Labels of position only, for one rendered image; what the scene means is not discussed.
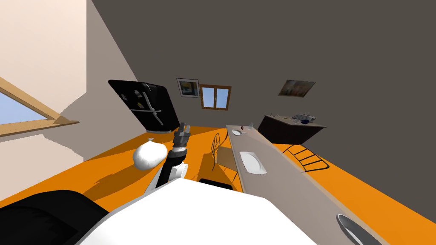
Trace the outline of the black fridge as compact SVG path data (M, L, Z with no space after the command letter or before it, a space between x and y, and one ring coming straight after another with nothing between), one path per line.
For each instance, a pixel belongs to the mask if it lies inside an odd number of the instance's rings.
M108 80L109 85L146 131L172 132L179 120L164 86L127 80Z

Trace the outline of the brown framed window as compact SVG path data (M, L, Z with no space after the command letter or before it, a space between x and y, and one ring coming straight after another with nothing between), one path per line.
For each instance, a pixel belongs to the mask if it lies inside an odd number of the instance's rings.
M201 108L227 111L231 90L231 86L200 84Z

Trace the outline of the white rounded bag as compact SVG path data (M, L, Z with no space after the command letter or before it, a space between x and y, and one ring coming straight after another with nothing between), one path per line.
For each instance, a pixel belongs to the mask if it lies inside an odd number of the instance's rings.
M166 146L153 140L154 138L148 138L147 142L140 145L133 153L134 166L140 171L155 168L167 156Z

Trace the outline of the white plate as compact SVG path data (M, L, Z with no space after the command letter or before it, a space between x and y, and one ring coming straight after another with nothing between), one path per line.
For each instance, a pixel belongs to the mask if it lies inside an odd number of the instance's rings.
M262 175L267 171L254 152L241 151L240 152L242 163L248 173Z

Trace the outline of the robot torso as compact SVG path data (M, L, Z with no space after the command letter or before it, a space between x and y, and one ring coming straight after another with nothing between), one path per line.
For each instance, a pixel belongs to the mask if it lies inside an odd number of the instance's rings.
M317 245L269 200L178 178L113 210L76 245Z

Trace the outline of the dark sideboard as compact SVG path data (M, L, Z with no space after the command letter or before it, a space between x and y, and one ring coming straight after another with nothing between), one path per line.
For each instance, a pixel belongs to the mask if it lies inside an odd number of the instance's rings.
M290 117L266 115L257 131L273 144L302 145L324 128L313 122L302 124Z

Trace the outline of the long grey table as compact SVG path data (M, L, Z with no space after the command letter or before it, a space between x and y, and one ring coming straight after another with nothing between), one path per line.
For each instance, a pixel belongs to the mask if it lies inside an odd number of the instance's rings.
M355 245L341 230L336 218L339 214L356 222L382 245L390 245L255 129L234 135L232 131L239 129L238 125L227 125L244 193L269 200L317 245ZM253 152L266 174L248 173L241 160L242 151Z

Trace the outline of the light wood framed window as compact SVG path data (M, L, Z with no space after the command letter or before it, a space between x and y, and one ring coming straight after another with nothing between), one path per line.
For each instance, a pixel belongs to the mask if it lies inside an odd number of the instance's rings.
M78 123L0 77L0 137Z

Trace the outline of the grey bowl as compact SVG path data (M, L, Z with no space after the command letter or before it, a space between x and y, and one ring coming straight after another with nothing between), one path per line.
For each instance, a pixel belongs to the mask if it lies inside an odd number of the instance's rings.
M354 245L380 245L377 239L347 216L338 214L336 220L345 236Z

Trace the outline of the grey framed wall picture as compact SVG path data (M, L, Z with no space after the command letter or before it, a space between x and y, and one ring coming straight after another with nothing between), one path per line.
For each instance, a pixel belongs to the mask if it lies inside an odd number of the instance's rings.
M176 78L181 97L200 98L199 80Z

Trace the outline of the unframed brown wall picture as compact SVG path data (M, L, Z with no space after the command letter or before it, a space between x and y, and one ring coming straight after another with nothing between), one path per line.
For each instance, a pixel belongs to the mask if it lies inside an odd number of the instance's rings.
M315 84L314 81L287 80L278 95L281 97L305 97Z

